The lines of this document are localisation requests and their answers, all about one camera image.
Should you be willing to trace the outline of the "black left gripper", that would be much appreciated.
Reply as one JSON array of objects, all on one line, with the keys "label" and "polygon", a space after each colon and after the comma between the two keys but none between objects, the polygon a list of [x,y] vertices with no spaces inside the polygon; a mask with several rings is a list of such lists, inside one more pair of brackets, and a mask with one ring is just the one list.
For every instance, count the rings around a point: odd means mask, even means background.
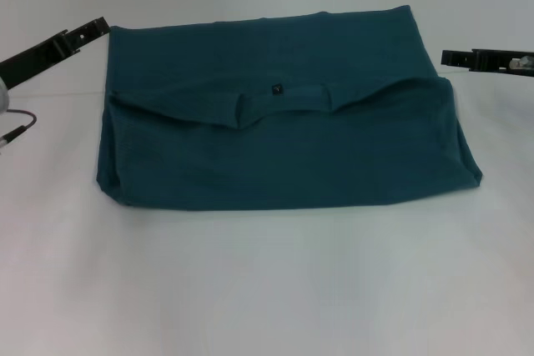
[{"label": "black left gripper", "polygon": [[29,48],[1,62],[1,79],[7,90],[26,82],[67,56],[78,53],[87,44],[110,32],[104,17],[100,17],[75,28],[58,33],[38,45]]}]

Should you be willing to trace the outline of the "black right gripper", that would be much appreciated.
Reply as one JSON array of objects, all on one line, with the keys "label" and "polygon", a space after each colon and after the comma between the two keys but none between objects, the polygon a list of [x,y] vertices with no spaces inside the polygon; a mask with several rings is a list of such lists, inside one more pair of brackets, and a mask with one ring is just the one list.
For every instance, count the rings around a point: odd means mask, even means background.
[{"label": "black right gripper", "polygon": [[443,50],[441,65],[465,68],[477,73],[533,76],[533,53],[493,49]]}]

